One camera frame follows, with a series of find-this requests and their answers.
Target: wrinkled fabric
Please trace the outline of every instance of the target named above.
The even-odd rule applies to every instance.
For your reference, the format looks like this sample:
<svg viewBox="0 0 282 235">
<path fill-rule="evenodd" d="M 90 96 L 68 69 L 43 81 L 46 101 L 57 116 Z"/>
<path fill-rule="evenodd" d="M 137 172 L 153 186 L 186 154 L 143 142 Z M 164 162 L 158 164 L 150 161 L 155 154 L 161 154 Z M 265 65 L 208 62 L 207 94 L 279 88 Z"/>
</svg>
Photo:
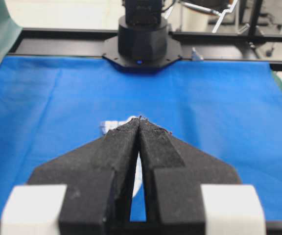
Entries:
<svg viewBox="0 0 282 235">
<path fill-rule="evenodd" d="M 266 219 L 282 220 L 282 92 L 267 63 L 180 61 L 133 73 L 68 57 L 0 66 L 0 214 L 36 166 L 100 137 L 101 121 L 139 115 L 232 164 Z"/>
</svg>

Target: metal frame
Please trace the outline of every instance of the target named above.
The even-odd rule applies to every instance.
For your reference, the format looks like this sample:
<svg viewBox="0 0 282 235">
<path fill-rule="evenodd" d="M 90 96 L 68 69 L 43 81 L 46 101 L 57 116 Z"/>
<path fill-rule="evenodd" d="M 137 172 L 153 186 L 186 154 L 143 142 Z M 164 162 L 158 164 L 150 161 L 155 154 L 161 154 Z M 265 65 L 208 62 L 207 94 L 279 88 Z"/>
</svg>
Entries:
<svg viewBox="0 0 282 235">
<path fill-rule="evenodd" d="M 202 54 L 204 60 L 215 61 L 261 61 L 255 52 L 256 45 L 266 42 L 282 42 L 282 35 L 261 35 L 258 33 L 258 19 L 263 0 L 256 0 L 252 10 L 250 25 L 241 34 L 170 32 L 170 36 L 178 40 L 183 49 L 183 60 L 192 60 L 192 48 Z M 68 30 L 24 28 L 8 55 L 51 55 L 51 56 L 84 56 L 102 58 L 103 44 L 106 39 L 117 35 L 114 30 Z M 208 56 L 222 46 L 231 47 L 236 53 L 217 58 Z M 267 61 L 274 71 L 282 71 L 282 61 Z M 266 222 L 268 235 L 282 235 L 282 221 Z M 143 234 L 152 232 L 150 224 L 130 223 L 121 234 Z"/>
<path fill-rule="evenodd" d="M 227 9 L 223 10 L 222 12 L 219 12 L 219 11 L 216 11 L 214 9 L 210 9 L 210 8 L 206 8 L 206 7 L 202 7 L 202 6 L 198 6 L 198 5 L 195 5 L 195 4 L 192 4 L 192 3 L 188 3 L 188 2 L 184 2 L 184 1 L 181 1 L 180 4 L 183 6 L 186 6 L 192 10 L 197 10 L 197 11 L 201 11 L 201 12 L 204 12 L 204 13 L 207 13 L 207 14 L 213 14 L 213 15 L 216 15 L 216 16 L 219 16 L 215 26 L 214 26 L 214 29 L 212 30 L 212 33 L 216 33 L 219 29 L 219 27 L 221 26 L 221 23 L 223 22 L 226 14 L 231 14 L 233 13 L 235 7 L 237 7 L 237 11 L 239 13 L 239 3 L 240 1 L 239 0 L 234 0 L 232 4 L 228 5 Z M 239 21 L 237 20 L 239 18 L 239 14 L 236 15 L 236 20 L 235 20 L 235 24 L 236 24 L 236 32 L 238 32 L 238 26 L 239 25 Z"/>
</svg>

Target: metal bracket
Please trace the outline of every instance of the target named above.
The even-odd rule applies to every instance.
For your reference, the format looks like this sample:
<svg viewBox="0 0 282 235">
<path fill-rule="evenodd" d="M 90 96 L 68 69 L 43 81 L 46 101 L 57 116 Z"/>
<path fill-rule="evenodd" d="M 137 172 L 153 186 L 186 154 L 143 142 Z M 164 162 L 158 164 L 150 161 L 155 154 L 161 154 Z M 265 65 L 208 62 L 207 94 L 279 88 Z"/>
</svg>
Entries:
<svg viewBox="0 0 282 235">
<path fill-rule="evenodd" d="M 203 56 L 200 55 L 200 54 L 196 51 L 195 47 L 192 47 L 192 56 L 191 56 L 191 59 L 192 59 L 192 61 L 203 61 L 203 60 L 204 60 Z"/>
</svg>

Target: cable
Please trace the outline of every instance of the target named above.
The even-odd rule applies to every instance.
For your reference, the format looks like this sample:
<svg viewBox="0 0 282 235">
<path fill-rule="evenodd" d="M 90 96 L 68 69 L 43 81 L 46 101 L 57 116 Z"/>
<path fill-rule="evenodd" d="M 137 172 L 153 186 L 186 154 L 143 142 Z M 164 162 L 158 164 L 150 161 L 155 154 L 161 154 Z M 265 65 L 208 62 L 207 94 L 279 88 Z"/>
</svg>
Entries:
<svg viewBox="0 0 282 235">
<path fill-rule="evenodd" d="M 176 1 L 177 0 L 172 0 L 172 3 L 171 3 L 171 5 L 168 8 L 162 9 L 162 13 L 166 12 L 169 8 L 171 8 L 176 3 Z"/>
</svg>

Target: blue fabric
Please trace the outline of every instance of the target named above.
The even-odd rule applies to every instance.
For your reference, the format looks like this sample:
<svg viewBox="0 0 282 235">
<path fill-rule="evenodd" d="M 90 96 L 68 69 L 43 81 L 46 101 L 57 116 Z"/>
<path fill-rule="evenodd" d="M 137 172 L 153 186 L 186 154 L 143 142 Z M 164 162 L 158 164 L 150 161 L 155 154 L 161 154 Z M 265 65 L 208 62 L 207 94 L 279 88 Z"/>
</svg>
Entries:
<svg viewBox="0 0 282 235">
<path fill-rule="evenodd" d="M 122 73 L 103 59 L 6 57 L 0 66 L 0 214 L 34 167 L 143 115 L 236 167 L 282 219 L 282 92 L 266 63 L 177 62 Z"/>
</svg>

